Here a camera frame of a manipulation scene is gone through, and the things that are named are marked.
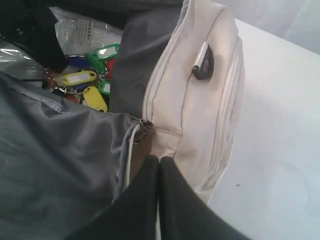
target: white table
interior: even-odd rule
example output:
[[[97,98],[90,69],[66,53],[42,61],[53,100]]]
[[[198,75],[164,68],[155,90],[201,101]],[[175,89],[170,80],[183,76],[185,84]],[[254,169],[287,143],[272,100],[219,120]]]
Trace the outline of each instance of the white table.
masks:
[[[319,240],[320,55],[237,25],[246,70],[242,113],[210,206],[254,240]]]

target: metal zipper slider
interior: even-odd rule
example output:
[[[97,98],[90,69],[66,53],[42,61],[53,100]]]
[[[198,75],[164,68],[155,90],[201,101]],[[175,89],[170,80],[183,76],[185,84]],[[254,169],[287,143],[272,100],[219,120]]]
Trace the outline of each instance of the metal zipper slider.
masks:
[[[154,125],[151,122],[143,119],[140,119],[139,126],[140,130],[136,132],[133,144],[139,144],[146,136],[149,136],[154,129]]]

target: zipper pull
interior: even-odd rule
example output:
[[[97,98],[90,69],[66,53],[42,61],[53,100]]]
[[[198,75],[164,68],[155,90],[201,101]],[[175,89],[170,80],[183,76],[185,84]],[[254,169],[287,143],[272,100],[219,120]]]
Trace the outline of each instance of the zipper pull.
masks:
[[[140,119],[140,130],[136,132],[133,140],[133,144],[139,144],[146,136],[149,136],[153,129],[154,125],[143,119]]]

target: yellow key tag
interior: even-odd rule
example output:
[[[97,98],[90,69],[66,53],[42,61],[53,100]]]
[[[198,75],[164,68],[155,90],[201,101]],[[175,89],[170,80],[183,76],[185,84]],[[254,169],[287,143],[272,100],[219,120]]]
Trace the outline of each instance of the yellow key tag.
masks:
[[[83,97],[90,108],[99,112],[107,112],[108,106],[95,86],[89,86],[83,91]]]
[[[80,71],[64,75],[63,81],[67,87],[85,84],[96,80],[97,74],[94,71]]]

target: white surface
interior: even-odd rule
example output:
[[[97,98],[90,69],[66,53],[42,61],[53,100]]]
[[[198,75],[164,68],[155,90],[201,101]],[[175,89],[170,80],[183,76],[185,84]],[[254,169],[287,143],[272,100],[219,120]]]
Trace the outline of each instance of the white surface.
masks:
[[[237,22],[246,83],[214,212],[254,240],[320,239],[320,56]]]
[[[319,0],[216,0],[250,25],[320,54]]]

